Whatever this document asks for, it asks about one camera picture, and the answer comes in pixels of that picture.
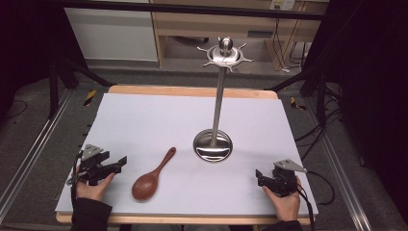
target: wall outlet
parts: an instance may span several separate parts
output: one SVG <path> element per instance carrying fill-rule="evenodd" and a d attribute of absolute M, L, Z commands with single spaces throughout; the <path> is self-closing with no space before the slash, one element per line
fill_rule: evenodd
<path fill-rule="evenodd" d="M 281 8 L 282 8 L 282 5 L 283 5 L 283 1 L 284 1 L 284 0 L 272 0 L 272 1 L 270 2 L 270 7 L 269 7 L 269 9 L 270 9 L 270 10 L 280 11 Z"/>
<path fill-rule="evenodd" d="M 281 10 L 282 11 L 291 11 L 293 9 L 294 0 L 283 0 Z"/>

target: human hand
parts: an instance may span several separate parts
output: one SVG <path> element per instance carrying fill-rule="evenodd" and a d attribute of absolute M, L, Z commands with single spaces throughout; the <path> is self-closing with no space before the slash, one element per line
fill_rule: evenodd
<path fill-rule="evenodd" d="M 106 179 L 97 186 L 89 186 L 85 180 L 78 181 L 77 197 L 101 201 L 106 188 L 111 184 L 114 177 L 114 173 L 109 174 Z"/>
<path fill-rule="evenodd" d="M 301 186 L 299 178 L 297 176 L 296 178 L 297 184 Z M 268 187 L 263 186 L 262 189 L 272 201 L 278 219 L 283 221 L 297 220 L 300 208 L 299 192 L 294 192 L 285 197 L 278 197 Z"/>

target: wooden spoon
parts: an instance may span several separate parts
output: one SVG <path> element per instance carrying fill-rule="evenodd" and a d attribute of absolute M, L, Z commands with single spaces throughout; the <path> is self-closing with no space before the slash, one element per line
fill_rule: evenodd
<path fill-rule="evenodd" d="M 157 190 L 159 184 L 159 174 L 162 168 L 176 153 L 176 148 L 171 147 L 160 165 L 153 171 L 139 177 L 132 186 L 132 196 L 136 200 L 146 200 L 150 198 Z"/>

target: metal stand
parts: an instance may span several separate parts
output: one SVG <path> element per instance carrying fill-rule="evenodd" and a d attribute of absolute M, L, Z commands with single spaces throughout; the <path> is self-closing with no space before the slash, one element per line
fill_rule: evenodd
<path fill-rule="evenodd" d="M 240 64 L 242 61 L 252 62 L 243 57 L 241 48 L 233 47 L 233 42 L 230 38 L 219 38 L 219 46 L 213 46 L 208 50 L 201 49 L 207 52 L 209 62 L 204 64 L 215 64 L 219 66 L 218 84 L 217 84 L 217 100 L 214 112 L 213 129 L 206 129 L 195 137 L 193 148 L 195 153 L 203 160 L 216 163 L 225 160 L 232 152 L 233 144 L 230 137 L 218 130 L 219 116 L 221 113 L 222 95 L 224 92 L 224 80 L 227 68 L 232 71 L 231 67 Z"/>

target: gray carpet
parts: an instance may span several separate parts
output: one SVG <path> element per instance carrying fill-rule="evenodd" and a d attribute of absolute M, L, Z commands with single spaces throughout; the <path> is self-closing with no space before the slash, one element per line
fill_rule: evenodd
<path fill-rule="evenodd" d="M 102 69 L 95 70 L 95 73 L 107 80 L 121 84 L 195 87 L 215 87 L 217 85 L 217 75 L 211 73 L 191 75 L 181 72 L 136 72 Z M 100 87 L 87 78 L 79 76 L 79 79 L 81 80 L 79 88 L 73 91 L 62 119 L 44 146 L 2 224 L 64 226 L 55 219 L 54 209 L 57 205 L 55 197 L 57 196 L 58 199 L 58 193 L 64 186 L 64 180 L 70 171 L 74 156 L 78 153 L 80 145 L 85 140 L 85 135 L 96 116 L 102 94 L 107 91 L 107 88 Z M 283 77 L 279 76 L 271 78 L 263 75 L 231 74 L 226 79 L 225 86 L 226 88 L 263 89 L 274 86 L 282 80 Z M 279 93 L 295 138 L 306 134 L 316 126 L 309 111 L 291 107 L 291 96 L 294 96 L 297 102 L 302 104 L 302 98 L 297 90 L 300 84 L 297 83 Z M 47 86 L 47 81 L 42 80 L 22 89 L 18 97 L 28 103 L 27 110 L 13 119 L 4 121 L 1 125 L 1 173 L 6 176 L 1 178 L 0 190 L 2 192 L 11 181 L 13 173 L 22 162 L 48 115 Z M 89 90 L 97 90 L 97 94 L 90 106 L 86 107 L 83 106 L 83 103 Z M 332 102 L 327 105 L 327 108 L 329 113 L 336 110 L 337 105 Z M 335 119 L 327 126 L 327 136 L 335 147 L 342 166 L 369 218 L 372 229 L 408 230 L 375 172 L 369 168 L 360 167 L 358 153 L 353 142 L 349 139 L 344 124 Z M 310 137 L 300 141 L 299 144 L 310 143 L 313 139 L 314 137 Z M 299 146 L 299 154 L 302 156 L 307 148 L 307 146 Z M 317 216 L 316 228 L 318 230 L 355 230 L 356 227 L 324 152 L 320 141 L 303 162 L 303 165 L 309 170 L 325 176 L 336 191 L 336 199 L 332 204 L 318 206 L 319 215 Z M 309 175 L 308 179 L 317 200 L 327 201 L 331 192 L 326 183 L 314 175 Z"/>

